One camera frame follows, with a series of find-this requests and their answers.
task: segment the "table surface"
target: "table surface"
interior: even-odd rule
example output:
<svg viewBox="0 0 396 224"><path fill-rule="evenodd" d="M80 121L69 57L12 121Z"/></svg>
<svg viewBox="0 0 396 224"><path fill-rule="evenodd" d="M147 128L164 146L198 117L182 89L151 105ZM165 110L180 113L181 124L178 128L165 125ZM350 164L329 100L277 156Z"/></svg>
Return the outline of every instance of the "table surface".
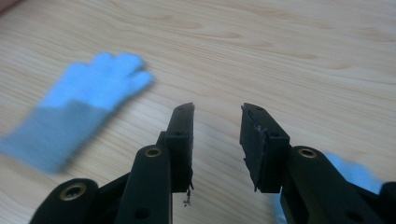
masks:
<svg viewBox="0 0 396 224"><path fill-rule="evenodd" d="M396 180L396 3L25 0L0 14L0 135L72 62L141 55L154 85L128 102L59 175L0 157L0 222L27 223L59 184L130 171L173 109L194 102L191 206L174 223L274 223L239 145L240 106L265 108L305 145Z"/></svg>

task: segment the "black plastic part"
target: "black plastic part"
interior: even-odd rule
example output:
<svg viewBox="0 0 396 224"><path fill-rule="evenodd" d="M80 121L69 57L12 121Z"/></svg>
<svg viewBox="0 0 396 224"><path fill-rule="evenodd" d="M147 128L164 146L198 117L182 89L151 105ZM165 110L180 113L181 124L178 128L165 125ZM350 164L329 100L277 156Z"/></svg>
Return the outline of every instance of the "black plastic part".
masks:
<svg viewBox="0 0 396 224"><path fill-rule="evenodd" d="M254 189L279 193L290 138L263 108L244 104L240 144Z"/></svg>
<svg viewBox="0 0 396 224"><path fill-rule="evenodd" d="M289 223L384 223L320 151L294 147L287 169L281 202Z"/></svg>
<svg viewBox="0 0 396 224"><path fill-rule="evenodd" d="M166 147L140 149L115 223L172 223L170 155Z"/></svg>
<svg viewBox="0 0 396 224"><path fill-rule="evenodd" d="M193 103L176 107L163 135L169 149L172 171L172 192L187 192L192 187Z"/></svg>
<svg viewBox="0 0 396 224"><path fill-rule="evenodd" d="M54 189L35 211L30 223L85 223L85 216L97 190L97 184L90 179L72 179L64 182Z"/></svg>
<svg viewBox="0 0 396 224"><path fill-rule="evenodd" d="M99 188L91 210L86 216L86 223L114 223L128 177L129 173Z"/></svg>

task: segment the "wood grain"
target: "wood grain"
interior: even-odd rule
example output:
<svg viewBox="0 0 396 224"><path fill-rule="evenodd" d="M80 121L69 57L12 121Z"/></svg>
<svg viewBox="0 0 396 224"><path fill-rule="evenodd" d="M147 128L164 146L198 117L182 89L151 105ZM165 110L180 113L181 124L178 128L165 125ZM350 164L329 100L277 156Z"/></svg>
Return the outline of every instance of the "wood grain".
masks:
<svg viewBox="0 0 396 224"><path fill-rule="evenodd" d="M155 84L96 135L60 175L0 158L0 223L27 223L58 184L100 186L129 172L177 105L194 102L192 206L174 223L275 223L253 192L238 144L244 102L266 108L306 145L396 180L394 1L25 0L0 14L0 135L72 62L128 51Z"/></svg>

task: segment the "light blue glove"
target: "light blue glove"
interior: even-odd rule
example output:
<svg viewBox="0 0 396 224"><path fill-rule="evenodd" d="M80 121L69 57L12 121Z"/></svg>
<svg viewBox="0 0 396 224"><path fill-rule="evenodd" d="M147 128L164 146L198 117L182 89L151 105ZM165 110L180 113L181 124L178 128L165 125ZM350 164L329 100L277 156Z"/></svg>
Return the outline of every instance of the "light blue glove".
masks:
<svg viewBox="0 0 396 224"><path fill-rule="evenodd" d="M0 153L59 172L118 106L152 82L142 68L142 59L129 53L71 64L26 121L0 140Z"/></svg>
<svg viewBox="0 0 396 224"><path fill-rule="evenodd" d="M356 162L345 161L332 153L325 153L325 156L346 181L363 189L370 190L375 194L379 194L382 183L367 168ZM275 205L276 223L286 224L285 214L280 204L280 194L273 196L273 202Z"/></svg>

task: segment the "metal screw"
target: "metal screw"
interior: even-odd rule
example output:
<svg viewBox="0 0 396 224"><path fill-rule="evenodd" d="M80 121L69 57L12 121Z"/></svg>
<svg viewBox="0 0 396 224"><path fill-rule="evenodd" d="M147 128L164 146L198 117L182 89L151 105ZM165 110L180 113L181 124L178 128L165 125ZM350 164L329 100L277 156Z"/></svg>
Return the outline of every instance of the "metal screw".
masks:
<svg viewBox="0 0 396 224"><path fill-rule="evenodd" d="M162 153L163 152L158 148L151 148L151 149L146 150L145 155L147 157L158 157Z"/></svg>
<svg viewBox="0 0 396 224"><path fill-rule="evenodd" d="M62 190L59 198L63 201L72 201L80 197L87 190L87 186L84 183L76 183Z"/></svg>
<svg viewBox="0 0 396 224"><path fill-rule="evenodd" d="M309 159L314 159L317 157L317 153L310 148L300 148L298 149L298 153Z"/></svg>

